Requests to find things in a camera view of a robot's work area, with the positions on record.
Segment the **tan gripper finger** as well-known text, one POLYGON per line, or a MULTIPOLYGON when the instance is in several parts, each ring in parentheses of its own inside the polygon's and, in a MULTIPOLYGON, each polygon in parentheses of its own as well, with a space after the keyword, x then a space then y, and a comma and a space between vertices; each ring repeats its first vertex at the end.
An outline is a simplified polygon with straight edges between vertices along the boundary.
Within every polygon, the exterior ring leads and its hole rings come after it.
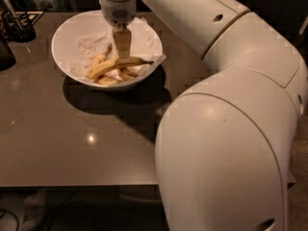
POLYGON ((121 60, 130 57, 132 33, 126 24, 119 24, 113 28, 113 39, 117 55, 121 60))

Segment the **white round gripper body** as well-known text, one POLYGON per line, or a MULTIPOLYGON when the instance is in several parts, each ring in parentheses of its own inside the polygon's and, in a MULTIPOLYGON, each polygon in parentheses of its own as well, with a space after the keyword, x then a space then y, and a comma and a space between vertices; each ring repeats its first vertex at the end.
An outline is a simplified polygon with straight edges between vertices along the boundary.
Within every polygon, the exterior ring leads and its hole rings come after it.
POLYGON ((129 24, 136 16, 136 0, 114 2, 99 0, 106 21, 112 26, 129 24))

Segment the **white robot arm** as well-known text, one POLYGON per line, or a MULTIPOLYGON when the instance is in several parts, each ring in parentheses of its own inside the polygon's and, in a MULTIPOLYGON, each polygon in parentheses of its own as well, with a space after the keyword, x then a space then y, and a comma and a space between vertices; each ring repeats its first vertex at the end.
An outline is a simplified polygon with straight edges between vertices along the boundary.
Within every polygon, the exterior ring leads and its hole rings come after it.
MULTIPOLYGON (((121 27, 136 0, 100 0, 121 27)), ((155 163, 169 231, 286 231, 307 103, 298 51, 236 0, 141 0, 210 69, 163 115, 155 163)))

